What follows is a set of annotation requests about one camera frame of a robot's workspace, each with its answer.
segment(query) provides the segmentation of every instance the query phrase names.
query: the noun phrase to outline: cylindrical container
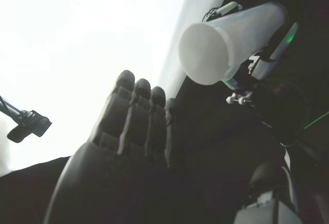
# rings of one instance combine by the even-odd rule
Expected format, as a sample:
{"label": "cylindrical container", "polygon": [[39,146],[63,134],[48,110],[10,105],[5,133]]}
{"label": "cylindrical container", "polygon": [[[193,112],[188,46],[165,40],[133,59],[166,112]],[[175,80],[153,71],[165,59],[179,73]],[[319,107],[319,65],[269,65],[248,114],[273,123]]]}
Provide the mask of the cylindrical container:
{"label": "cylindrical container", "polygon": [[192,24],[179,41],[181,65],[196,83],[227,81],[287,20],[281,5],[265,3],[210,22]]}

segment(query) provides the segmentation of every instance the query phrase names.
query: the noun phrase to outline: bright white background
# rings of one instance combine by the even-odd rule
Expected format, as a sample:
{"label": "bright white background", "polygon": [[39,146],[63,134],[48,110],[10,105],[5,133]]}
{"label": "bright white background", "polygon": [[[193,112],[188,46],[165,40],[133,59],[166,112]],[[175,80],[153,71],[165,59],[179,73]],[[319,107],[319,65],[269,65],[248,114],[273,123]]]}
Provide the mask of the bright white background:
{"label": "bright white background", "polygon": [[0,95],[53,122],[15,144],[0,114],[0,175],[73,154],[122,70],[154,86],[182,1],[0,0]]}

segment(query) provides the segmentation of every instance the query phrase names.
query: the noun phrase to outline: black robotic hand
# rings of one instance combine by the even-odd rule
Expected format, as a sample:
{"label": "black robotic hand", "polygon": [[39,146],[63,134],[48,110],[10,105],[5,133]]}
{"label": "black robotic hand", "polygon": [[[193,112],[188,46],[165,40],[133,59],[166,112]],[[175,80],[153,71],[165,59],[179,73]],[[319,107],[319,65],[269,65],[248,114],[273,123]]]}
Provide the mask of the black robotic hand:
{"label": "black robotic hand", "polygon": [[124,71],[64,168],[44,223],[197,221],[202,201],[182,166],[177,106],[165,104],[160,87]]}

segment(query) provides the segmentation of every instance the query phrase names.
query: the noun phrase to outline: green light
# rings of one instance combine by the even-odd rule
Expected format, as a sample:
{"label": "green light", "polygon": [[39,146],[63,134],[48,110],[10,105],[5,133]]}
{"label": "green light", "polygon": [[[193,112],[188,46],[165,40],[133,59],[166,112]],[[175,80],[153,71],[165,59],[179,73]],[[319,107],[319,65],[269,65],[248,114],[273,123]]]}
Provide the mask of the green light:
{"label": "green light", "polygon": [[295,34],[288,36],[286,42],[291,43],[293,41],[294,37],[295,37]]}

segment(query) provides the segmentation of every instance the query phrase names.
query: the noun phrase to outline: translucent white cup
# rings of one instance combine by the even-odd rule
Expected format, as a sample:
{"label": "translucent white cup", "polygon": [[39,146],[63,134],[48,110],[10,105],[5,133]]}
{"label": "translucent white cup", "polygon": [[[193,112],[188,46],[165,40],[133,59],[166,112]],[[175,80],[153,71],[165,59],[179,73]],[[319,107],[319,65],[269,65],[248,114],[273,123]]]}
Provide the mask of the translucent white cup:
{"label": "translucent white cup", "polygon": [[192,24],[179,41],[180,63],[196,83],[228,81],[287,20],[281,5],[265,3],[210,22]]}

